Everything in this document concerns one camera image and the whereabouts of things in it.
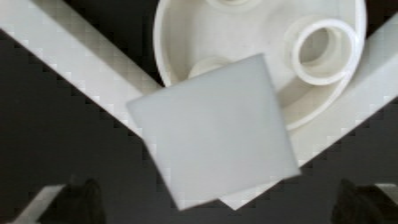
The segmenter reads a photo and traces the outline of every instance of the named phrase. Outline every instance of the white plastic bar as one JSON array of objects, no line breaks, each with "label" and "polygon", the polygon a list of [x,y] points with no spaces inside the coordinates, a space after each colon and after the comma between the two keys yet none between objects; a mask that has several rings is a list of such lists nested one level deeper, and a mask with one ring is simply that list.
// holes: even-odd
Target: white plastic bar
[{"label": "white plastic bar", "polygon": [[63,0],[2,0],[0,28],[139,134],[127,102],[160,87]]},{"label": "white plastic bar", "polygon": [[48,186],[43,188],[15,222],[11,224],[36,224],[39,217],[47,211],[47,208],[54,202],[59,192],[64,189],[64,185]]},{"label": "white plastic bar", "polygon": [[[317,119],[292,132],[301,166],[343,138],[398,97],[398,15],[368,39],[365,57],[349,89]],[[222,201],[238,209],[272,188],[260,185]]]}]

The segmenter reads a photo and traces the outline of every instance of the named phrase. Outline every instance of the circular hole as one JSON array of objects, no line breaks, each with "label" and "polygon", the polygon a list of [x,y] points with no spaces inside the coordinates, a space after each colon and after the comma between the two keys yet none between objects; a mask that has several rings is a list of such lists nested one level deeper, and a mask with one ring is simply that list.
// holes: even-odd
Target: circular hole
[{"label": "circular hole", "polygon": [[352,57],[352,43],[347,32],[336,27],[318,29],[301,47],[301,66],[317,78],[342,73]]}]

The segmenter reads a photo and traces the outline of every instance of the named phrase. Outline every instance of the plastic component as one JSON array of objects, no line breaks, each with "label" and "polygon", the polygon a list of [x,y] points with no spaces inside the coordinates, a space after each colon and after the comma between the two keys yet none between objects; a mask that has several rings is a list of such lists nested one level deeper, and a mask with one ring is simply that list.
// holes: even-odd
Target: plastic component
[{"label": "plastic component", "polygon": [[299,175],[262,55],[128,108],[180,209]]},{"label": "plastic component", "polygon": [[[240,7],[244,12],[228,12]],[[265,53],[294,130],[343,93],[361,59],[365,33],[363,0],[162,0],[155,53],[164,83],[171,86],[189,79],[206,58],[235,62]]]},{"label": "plastic component", "polygon": [[[345,94],[315,120],[290,132],[301,166],[398,97],[397,40],[398,15],[368,39],[365,57]],[[272,186],[272,184],[263,184],[247,189],[242,194],[222,197],[231,208],[238,209]]]},{"label": "plastic component", "polygon": [[2,0],[0,28],[139,133],[127,102],[159,84],[63,0]]}]

